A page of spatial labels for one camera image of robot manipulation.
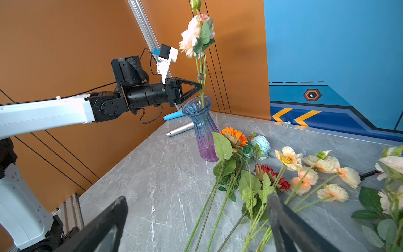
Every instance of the red flower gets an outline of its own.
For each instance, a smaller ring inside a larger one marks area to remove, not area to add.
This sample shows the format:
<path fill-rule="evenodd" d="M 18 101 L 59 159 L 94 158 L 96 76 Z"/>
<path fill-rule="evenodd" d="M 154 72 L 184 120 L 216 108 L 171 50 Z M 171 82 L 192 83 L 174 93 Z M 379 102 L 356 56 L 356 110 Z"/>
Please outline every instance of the red flower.
<path fill-rule="evenodd" d="M 273 171 L 273 169 L 268 165 L 256 164 L 254 172 L 256 172 L 256 177 L 260 181 L 263 181 L 263 174 L 264 173 L 267 173 L 267 175 L 269 176 L 270 181 L 272 183 L 274 183 L 274 181 L 276 180 L 276 178 L 278 176 L 278 173 L 275 173 Z M 290 183 L 285 181 L 285 178 L 281 178 L 279 183 L 278 183 L 278 185 L 277 185 L 277 190 L 283 192 L 283 191 L 287 191 L 290 188 L 291 188 Z"/>

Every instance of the marble countertop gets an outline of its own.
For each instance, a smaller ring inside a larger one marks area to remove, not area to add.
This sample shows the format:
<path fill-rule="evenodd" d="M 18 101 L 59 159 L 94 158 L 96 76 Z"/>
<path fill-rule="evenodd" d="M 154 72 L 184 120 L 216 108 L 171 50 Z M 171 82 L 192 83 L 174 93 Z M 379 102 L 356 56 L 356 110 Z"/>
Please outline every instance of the marble countertop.
<path fill-rule="evenodd" d="M 272 151 L 270 158 L 260 163 L 268 164 L 275 172 L 279 171 L 281 163 L 275 158 L 274 150 L 281 150 L 284 146 L 291 146 L 304 156 L 332 150 L 331 155 L 340 160 L 341 166 L 352 167 L 362 174 L 374 169 L 385 147 L 396 144 L 369 137 L 360 137 L 361 140 L 358 140 L 354 139 L 358 137 L 354 135 L 295 125 L 286 127 L 259 119 L 214 112 L 211 115 L 219 129 L 232 126 L 246 135 L 253 131 L 266 136 Z M 189 121 L 189 118 L 181 117 L 165 122 L 80 196 L 84 223 L 89 223 L 119 196 L 126 197 L 129 213 L 119 251 L 177 252 L 186 247 L 215 182 L 212 174 L 215 163 L 206 162 L 200 157 L 193 129 L 174 137 L 165 135 L 170 129 Z M 285 178 L 288 180 L 292 177 L 296 177 L 296 173 L 286 171 Z M 321 173 L 318 184 L 328 177 Z M 300 216 L 343 252 L 382 251 L 369 244 L 362 234 L 361 225 L 371 224 L 350 218 L 353 211 L 363 209 L 358 201 L 359 188 L 354 190 L 339 178 L 333 182 L 344 187 L 350 199 L 346 202 L 319 203 L 300 212 Z M 360 186 L 380 189 L 382 183 L 372 176 Z M 224 192 L 217 191 L 199 251 L 207 248 L 224 196 Z M 226 204 L 211 251 L 218 250 L 241 216 L 243 202 L 238 192 L 236 197 L 236 203 L 228 201 Z M 295 198 L 290 205 L 297 204 L 299 200 L 299 197 Z M 313 196 L 310 200 L 316 201 L 317 198 Z M 239 225 L 223 251 L 241 251 L 249 227 L 249 224 Z M 194 251 L 198 233 L 189 251 Z M 262 233 L 256 236 L 249 247 L 250 251 L 255 251 L 262 237 Z M 264 250 L 276 251 L 273 239 Z"/>

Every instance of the ribbed glass vase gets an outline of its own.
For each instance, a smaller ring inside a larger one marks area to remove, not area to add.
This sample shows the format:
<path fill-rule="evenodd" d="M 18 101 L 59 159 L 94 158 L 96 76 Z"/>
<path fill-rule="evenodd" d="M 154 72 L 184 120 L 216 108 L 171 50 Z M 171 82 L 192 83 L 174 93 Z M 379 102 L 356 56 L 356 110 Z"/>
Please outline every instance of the ribbed glass vase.
<path fill-rule="evenodd" d="M 183 106 L 182 112 L 194 123 L 200 156 L 208 162 L 215 162 L 218 161 L 218 157 L 214 151 L 214 140 L 211 133 L 219 131 L 210 116 L 210 97 L 204 96 L 204 105 L 205 107 L 202 108 L 202 99 L 199 96 L 188 101 Z"/>

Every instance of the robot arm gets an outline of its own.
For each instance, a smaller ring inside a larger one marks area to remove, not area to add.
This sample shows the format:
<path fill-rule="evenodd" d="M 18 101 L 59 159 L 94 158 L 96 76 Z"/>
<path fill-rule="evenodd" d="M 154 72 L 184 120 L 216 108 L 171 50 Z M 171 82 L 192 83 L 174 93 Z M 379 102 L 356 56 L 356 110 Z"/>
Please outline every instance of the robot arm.
<path fill-rule="evenodd" d="M 159 83 L 150 84 L 138 56 L 112 60 L 116 89 L 73 97 L 0 105 L 0 224 L 23 252 L 51 251 L 59 246 L 62 223 L 46 211 L 23 180 L 16 165 L 10 136 L 78 123 L 117 119 L 122 113 L 147 106 L 171 107 L 191 97 L 202 86 L 198 82 L 172 77 L 166 79 L 171 61 L 178 50 L 161 46 L 157 63 L 162 75 Z M 182 84 L 194 86 L 185 94 Z"/>

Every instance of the yellow chevron arrow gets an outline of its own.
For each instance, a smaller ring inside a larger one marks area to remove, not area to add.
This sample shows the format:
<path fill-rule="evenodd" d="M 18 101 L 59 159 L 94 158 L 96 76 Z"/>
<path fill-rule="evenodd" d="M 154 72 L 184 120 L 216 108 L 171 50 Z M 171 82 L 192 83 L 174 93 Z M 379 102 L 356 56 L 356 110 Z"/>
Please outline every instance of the yellow chevron arrow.
<path fill-rule="evenodd" d="M 308 118 L 310 118 L 310 117 L 312 117 L 312 116 L 314 116 L 316 114 L 319 114 L 320 112 L 321 111 L 311 110 L 308 113 L 303 114 L 302 116 L 300 116 L 298 118 L 295 118 L 294 120 L 301 126 L 309 127 L 308 124 L 306 124 L 304 122 L 304 120 L 306 120 L 306 119 L 308 119 Z"/>
<path fill-rule="evenodd" d="M 280 119 L 282 115 L 285 115 L 286 113 L 290 112 L 293 110 L 292 108 L 283 108 L 282 110 L 278 111 L 276 114 L 274 114 L 272 117 L 278 121 L 279 123 L 283 123 L 283 121 Z"/>

